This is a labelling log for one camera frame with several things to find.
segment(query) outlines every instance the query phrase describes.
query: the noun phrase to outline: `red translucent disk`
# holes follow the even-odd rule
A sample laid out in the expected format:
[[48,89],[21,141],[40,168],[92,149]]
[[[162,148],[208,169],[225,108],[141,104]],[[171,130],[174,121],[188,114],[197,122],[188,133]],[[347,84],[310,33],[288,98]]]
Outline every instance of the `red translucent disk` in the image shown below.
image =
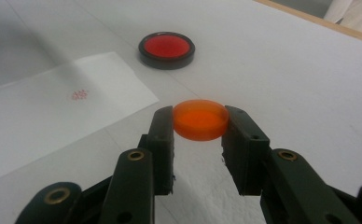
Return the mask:
[[195,45],[184,35],[157,32],[144,37],[138,50],[142,63],[158,69],[172,70],[192,62]]
[[225,106],[208,100],[190,100],[173,109],[174,130],[194,141],[209,141],[222,136],[228,127]]
[[146,51],[162,58],[175,58],[189,52],[189,43],[177,35],[156,35],[144,44]]

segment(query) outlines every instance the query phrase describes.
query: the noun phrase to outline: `hole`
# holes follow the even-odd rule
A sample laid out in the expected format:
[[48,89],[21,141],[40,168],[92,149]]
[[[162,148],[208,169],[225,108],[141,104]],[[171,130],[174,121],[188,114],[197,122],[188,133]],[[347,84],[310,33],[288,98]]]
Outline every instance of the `hole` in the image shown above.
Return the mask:
[[140,161],[143,157],[144,153],[142,151],[133,151],[128,155],[129,161]]
[[287,160],[287,161],[295,161],[298,157],[295,153],[293,152],[290,152],[290,151],[280,151],[278,153],[278,155],[284,159],[284,160]]
[[132,214],[130,212],[123,212],[117,217],[117,223],[128,223],[130,221],[132,221]]
[[45,196],[44,202],[47,204],[62,203],[70,196],[70,189],[58,188],[53,189]]
[[65,195],[64,191],[57,191],[57,192],[54,192],[52,195],[50,195],[49,198],[51,200],[59,200],[62,197],[64,197],[64,195]]
[[332,214],[326,214],[326,220],[332,224],[342,224],[341,219]]

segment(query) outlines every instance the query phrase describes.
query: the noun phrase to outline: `metal screw head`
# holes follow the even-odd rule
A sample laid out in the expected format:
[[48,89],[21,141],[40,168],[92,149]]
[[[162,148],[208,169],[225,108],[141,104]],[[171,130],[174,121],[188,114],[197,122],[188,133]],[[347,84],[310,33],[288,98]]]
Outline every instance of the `metal screw head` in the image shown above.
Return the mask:
[[53,189],[45,195],[44,202],[47,204],[62,203],[70,196],[70,194],[71,191],[68,188]]
[[279,151],[278,155],[281,159],[286,160],[286,161],[295,161],[298,158],[297,154],[295,154],[292,151],[287,151],[287,150]]
[[143,157],[144,157],[144,152],[142,151],[133,151],[128,155],[129,161],[140,161]]

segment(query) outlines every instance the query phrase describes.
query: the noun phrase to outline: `red lid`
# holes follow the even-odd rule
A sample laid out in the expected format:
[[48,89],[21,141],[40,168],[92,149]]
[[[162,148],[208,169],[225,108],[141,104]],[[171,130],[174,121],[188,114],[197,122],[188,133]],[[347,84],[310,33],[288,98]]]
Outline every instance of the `red lid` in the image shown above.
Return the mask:
[[158,32],[143,38],[138,46],[143,63],[159,69],[177,69],[190,64],[195,45],[184,35]]

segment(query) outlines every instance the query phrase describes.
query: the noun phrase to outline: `red disc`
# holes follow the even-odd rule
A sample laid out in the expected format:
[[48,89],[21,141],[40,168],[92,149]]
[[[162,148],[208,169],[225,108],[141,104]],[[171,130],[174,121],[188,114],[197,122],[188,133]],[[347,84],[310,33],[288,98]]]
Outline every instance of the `red disc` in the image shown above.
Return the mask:
[[176,58],[189,52],[189,43],[177,35],[155,35],[144,44],[146,51],[162,58]]

